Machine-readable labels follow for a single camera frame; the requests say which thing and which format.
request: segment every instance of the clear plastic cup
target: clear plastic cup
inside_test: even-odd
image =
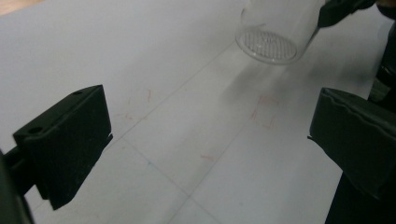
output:
[[[325,0],[250,0],[241,14],[236,42],[265,63],[293,63],[318,32]]]

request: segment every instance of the cup bottom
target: cup bottom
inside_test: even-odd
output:
[[[268,31],[244,30],[236,35],[236,42],[249,56],[265,63],[291,63],[297,55],[290,40]]]

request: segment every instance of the red stain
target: red stain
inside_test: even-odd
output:
[[[131,113],[126,113],[126,114],[124,115],[124,118],[125,118],[125,119],[134,119],[134,117],[131,116]]]
[[[253,112],[253,114],[251,114],[251,119],[256,119],[256,117],[257,117],[257,110],[258,110],[258,108],[256,108],[255,110],[254,110],[254,112]]]
[[[254,109],[253,113],[250,116],[250,119],[253,119],[253,120],[256,121],[256,123],[258,123],[257,116],[259,114],[259,111],[261,111],[260,106],[262,107],[262,110],[265,110],[265,105],[276,105],[276,106],[279,106],[279,101],[277,101],[276,99],[272,98],[271,96],[261,95],[260,98],[259,98],[259,101],[258,101],[258,103],[256,105],[256,108]],[[270,130],[274,129],[274,127],[275,127],[275,119],[276,119],[276,115],[273,115],[271,117],[271,121],[269,122],[269,124],[263,124],[262,127],[270,129]]]
[[[276,118],[276,116],[273,115],[272,118],[271,118],[270,124],[263,124],[262,127],[267,128],[269,130],[274,129],[275,118]]]
[[[209,161],[215,161],[215,160],[213,159],[213,157],[211,157],[211,156],[204,156],[204,155],[201,155],[201,158],[202,158],[202,159],[209,160]]]

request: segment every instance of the white table surface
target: white table surface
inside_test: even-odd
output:
[[[245,0],[48,0],[0,17],[0,148],[68,93],[103,84],[114,140],[36,223],[324,223],[341,170],[306,139],[322,87],[367,97],[391,25],[376,8],[289,66],[250,59]]]

